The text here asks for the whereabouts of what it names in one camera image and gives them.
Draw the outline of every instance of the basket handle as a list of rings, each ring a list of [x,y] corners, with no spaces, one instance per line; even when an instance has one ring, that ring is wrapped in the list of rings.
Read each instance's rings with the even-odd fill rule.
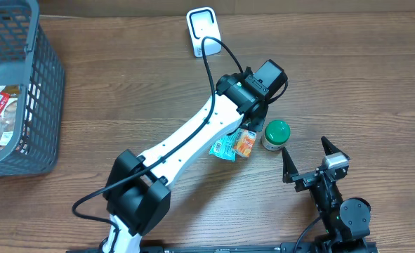
[[[40,9],[36,0],[26,0],[31,8],[31,20],[29,21],[29,31],[27,32],[27,41],[25,45],[25,53],[34,51],[36,43],[37,27],[39,26]]]

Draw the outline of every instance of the gray basket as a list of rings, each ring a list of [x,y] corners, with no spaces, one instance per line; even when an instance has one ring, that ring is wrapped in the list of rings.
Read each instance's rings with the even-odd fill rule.
[[[0,0],[0,85],[14,84],[15,128],[0,150],[0,176],[48,172],[57,162],[65,72],[35,0]]]

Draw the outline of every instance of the wall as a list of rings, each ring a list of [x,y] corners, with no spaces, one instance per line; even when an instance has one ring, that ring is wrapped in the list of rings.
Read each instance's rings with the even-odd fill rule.
[[[415,0],[39,0],[41,13],[81,17],[185,15],[211,6],[219,15],[415,11]]]

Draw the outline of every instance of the teal packet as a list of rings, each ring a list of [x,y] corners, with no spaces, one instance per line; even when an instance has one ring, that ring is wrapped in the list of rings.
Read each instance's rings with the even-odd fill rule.
[[[224,136],[217,140],[211,147],[209,155],[215,155],[224,160],[235,162],[235,151],[232,149],[235,144],[235,139],[240,131],[235,131],[229,136]]]

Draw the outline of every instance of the green lid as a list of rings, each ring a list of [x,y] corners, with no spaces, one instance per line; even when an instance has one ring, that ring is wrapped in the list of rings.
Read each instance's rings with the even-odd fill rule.
[[[282,145],[289,137],[290,126],[282,120],[273,120],[266,126],[265,138],[273,145]]]

